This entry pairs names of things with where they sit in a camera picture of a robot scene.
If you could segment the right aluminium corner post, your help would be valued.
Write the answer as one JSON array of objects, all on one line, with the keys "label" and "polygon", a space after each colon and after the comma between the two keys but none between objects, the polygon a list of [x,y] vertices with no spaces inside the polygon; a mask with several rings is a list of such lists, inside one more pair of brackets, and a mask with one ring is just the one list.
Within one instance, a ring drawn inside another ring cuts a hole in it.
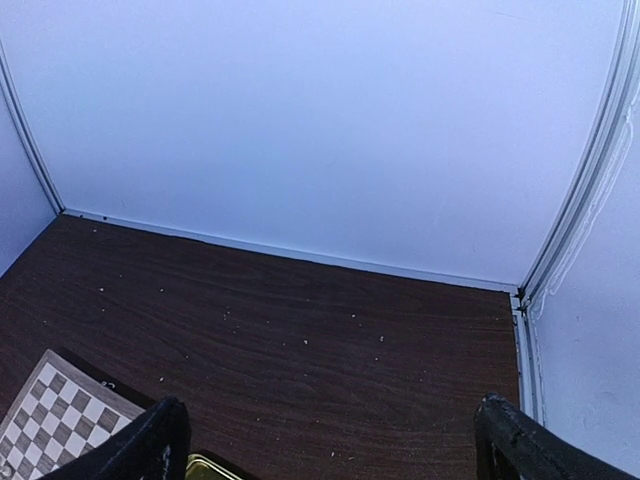
[{"label": "right aluminium corner post", "polygon": [[625,1],[597,114],[561,210],[519,287],[529,310],[555,289],[577,256],[610,192],[633,138],[639,92],[639,3]]}]

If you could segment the aluminium corner post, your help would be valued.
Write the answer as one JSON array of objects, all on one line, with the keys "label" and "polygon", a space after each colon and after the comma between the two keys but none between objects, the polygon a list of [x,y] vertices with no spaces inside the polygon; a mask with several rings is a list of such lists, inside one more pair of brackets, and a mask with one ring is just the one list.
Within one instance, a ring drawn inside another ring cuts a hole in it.
[{"label": "aluminium corner post", "polygon": [[31,132],[9,69],[4,45],[1,45],[1,90],[9,110],[12,123],[31,168],[34,171],[34,174],[36,175],[54,213],[56,215],[61,215],[66,210],[64,202],[55,187],[53,179],[36,144],[35,137]]},{"label": "aluminium corner post", "polygon": [[519,287],[529,310],[555,289],[577,256],[610,192],[633,138],[639,92],[639,3],[625,1],[597,114],[561,210]]}]

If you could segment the gold metal tray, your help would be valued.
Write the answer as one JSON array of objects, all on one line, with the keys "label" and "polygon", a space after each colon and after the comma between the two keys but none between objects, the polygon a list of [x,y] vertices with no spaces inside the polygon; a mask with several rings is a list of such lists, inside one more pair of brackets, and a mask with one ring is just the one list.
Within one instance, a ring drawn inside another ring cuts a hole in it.
[{"label": "gold metal tray", "polygon": [[224,466],[200,454],[188,456],[185,480],[242,480]]}]

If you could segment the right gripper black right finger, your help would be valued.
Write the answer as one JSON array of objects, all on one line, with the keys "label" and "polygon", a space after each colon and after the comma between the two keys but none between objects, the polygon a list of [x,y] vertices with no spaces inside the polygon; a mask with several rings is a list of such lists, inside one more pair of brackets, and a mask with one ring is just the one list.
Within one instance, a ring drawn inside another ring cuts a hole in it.
[{"label": "right gripper black right finger", "polygon": [[565,442],[506,398],[487,394],[474,415],[478,479],[631,479]]}]

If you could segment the left aluminium corner post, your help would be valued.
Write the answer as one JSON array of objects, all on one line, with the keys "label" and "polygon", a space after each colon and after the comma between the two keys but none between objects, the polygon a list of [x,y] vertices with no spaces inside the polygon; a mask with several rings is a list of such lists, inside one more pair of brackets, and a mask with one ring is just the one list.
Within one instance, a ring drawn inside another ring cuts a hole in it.
[{"label": "left aluminium corner post", "polygon": [[9,69],[4,45],[1,45],[1,90],[9,110],[12,123],[31,168],[34,171],[34,174],[36,175],[54,213],[56,215],[61,215],[66,210],[64,202],[55,187],[53,179],[36,144],[35,137],[31,132]]}]

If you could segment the wooden chessboard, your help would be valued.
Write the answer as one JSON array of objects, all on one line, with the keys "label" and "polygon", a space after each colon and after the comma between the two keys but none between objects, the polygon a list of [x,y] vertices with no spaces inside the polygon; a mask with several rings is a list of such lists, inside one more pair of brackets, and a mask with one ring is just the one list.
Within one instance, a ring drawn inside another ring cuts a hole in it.
[{"label": "wooden chessboard", "polygon": [[100,446],[143,411],[114,383],[47,350],[1,421],[1,477],[39,479]]}]

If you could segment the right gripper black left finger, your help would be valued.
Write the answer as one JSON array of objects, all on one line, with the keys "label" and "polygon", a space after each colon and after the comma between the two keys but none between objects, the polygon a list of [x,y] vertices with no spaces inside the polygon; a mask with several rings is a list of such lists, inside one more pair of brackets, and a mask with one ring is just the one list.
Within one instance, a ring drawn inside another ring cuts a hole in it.
[{"label": "right gripper black left finger", "polygon": [[190,440],[186,405],[168,396],[100,446],[44,477],[49,480],[183,479]]}]

